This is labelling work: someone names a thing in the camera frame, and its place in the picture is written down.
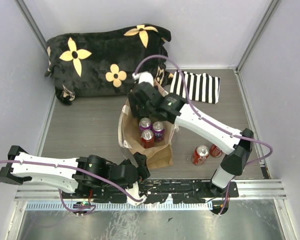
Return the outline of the purple fanta can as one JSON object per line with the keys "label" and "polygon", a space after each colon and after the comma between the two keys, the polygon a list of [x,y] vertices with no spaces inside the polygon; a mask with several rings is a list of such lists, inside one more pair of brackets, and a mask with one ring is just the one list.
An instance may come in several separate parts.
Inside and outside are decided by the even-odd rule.
{"label": "purple fanta can", "polygon": [[152,122],[148,117],[143,117],[140,119],[138,126],[139,126],[140,132],[142,133],[145,130],[152,129]]}
{"label": "purple fanta can", "polygon": [[164,140],[165,127],[163,122],[156,121],[152,124],[152,132],[154,134],[154,141],[161,142]]}

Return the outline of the purple Fanta can front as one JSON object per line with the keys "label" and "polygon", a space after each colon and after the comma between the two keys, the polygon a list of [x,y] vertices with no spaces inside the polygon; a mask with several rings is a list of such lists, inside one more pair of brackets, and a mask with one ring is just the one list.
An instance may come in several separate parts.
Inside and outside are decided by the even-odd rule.
{"label": "purple Fanta can front", "polygon": [[154,141],[161,142],[164,140],[165,127],[163,122],[156,121],[152,124],[152,132],[154,134]]}

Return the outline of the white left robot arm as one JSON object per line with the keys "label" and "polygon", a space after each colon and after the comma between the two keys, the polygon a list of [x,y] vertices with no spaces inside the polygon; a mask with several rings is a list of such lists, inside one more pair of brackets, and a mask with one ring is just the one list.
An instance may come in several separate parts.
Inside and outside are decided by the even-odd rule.
{"label": "white left robot arm", "polygon": [[117,164],[97,155],[78,158],[49,158],[28,154],[17,145],[11,146],[8,163],[0,169],[0,182],[22,185],[37,183],[57,188],[77,198],[85,198],[107,187],[122,188],[130,195],[138,192],[138,184],[150,177],[147,157],[139,152]]}

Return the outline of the red cola can front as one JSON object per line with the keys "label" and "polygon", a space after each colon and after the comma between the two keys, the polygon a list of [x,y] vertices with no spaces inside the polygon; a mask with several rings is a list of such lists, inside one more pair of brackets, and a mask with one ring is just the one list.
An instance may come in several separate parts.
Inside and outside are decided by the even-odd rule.
{"label": "red cola can front", "polygon": [[199,145],[195,148],[192,155],[192,163],[200,166],[202,165],[210,155],[209,148],[205,145]]}

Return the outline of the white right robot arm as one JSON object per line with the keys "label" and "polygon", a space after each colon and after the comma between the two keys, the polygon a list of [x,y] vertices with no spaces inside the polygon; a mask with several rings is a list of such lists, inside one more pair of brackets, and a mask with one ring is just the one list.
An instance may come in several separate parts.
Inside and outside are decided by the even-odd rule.
{"label": "white right robot arm", "polygon": [[252,152],[248,138],[254,133],[246,128],[243,131],[228,127],[204,114],[175,93],[163,96],[157,87],[143,82],[128,94],[128,102],[134,117],[152,116],[160,121],[184,127],[212,144],[225,154],[209,182],[209,191],[221,197],[227,191],[228,183],[240,176]]}

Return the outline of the tan canvas tote bag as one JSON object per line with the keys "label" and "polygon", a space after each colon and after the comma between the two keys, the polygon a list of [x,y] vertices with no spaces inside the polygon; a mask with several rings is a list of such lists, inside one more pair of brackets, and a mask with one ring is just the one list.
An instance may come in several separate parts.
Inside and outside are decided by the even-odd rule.
{"label": "tan canvas tote bag", "polygon": [[150,169],[173,165],[175,124],[164,106],[168,93],[154,81],[140,81],[128,94],[118,121],[118,143],[131,154],[146,156]]}

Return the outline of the red cola can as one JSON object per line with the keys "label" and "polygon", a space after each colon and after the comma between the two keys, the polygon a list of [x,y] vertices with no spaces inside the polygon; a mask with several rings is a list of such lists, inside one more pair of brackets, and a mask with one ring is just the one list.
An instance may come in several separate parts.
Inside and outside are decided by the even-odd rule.
{"label": "red cola can", "polygon": [[205,145],[199,145],[195,148],[192,155],[192,163],[200,166],[202,165],[210,155],[209,148]]}
{"label": "red cola can", "polygon": [[214,158],[219,158],[223,154],[223,151],[218,146],[213,144],[209,150],[209,154]]}
{"label": "red cola can", "polygon": [[141,133],[141,142],[142,146],[145,149],[154,147],[155,145],[155,136],[152,130],[147,129]]}

